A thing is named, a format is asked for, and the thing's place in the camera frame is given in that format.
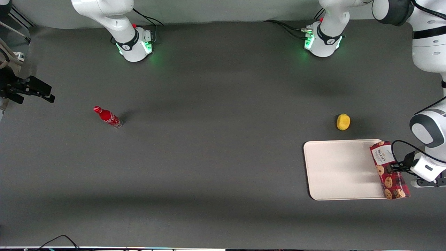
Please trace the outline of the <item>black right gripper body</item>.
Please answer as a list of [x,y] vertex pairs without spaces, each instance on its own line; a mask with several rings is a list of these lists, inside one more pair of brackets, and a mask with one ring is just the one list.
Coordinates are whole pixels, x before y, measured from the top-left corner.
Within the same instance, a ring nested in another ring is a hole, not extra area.
[[18,91],[11,91],[10,89],[19,90],[21,78],[16,76],[13,69],[5,66],[0,69],[0,95],[7,95],[7,93],[18,93]]

